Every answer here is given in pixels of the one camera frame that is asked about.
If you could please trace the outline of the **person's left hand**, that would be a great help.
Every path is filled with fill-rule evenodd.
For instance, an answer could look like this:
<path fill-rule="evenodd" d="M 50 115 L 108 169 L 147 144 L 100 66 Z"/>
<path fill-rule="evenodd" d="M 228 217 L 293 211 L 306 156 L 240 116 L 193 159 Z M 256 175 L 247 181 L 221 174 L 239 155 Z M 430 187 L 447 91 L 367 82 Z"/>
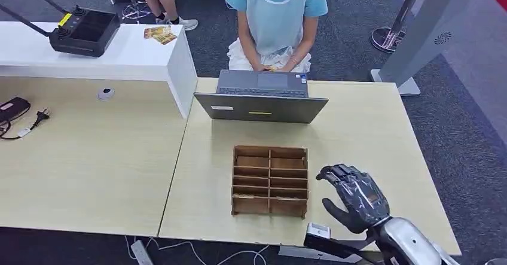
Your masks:
<path fill-rule="evenodd" d="M 291 72 L 296 66 L 298 65 L 298 62 L 294 58 L 289 58 L 286 64 L 280 68 L 277 68 L 276 71 L 281 72 Z"/>

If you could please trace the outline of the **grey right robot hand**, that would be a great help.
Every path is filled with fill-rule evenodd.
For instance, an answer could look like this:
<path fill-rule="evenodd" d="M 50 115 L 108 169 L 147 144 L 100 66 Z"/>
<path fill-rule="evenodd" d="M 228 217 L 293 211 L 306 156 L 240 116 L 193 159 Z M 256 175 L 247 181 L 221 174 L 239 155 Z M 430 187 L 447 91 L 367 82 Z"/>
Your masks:
<path fill-rule="evenodd" d="M 389 203 L 368 173 L 337 164 L 323 167 L 316 179 L 325 179 L 335 188 L 347 210 L 340 209 L 329 198 L 323 198 L 322 204 L 350 232 L 363 233 L 390 218 Z"/>

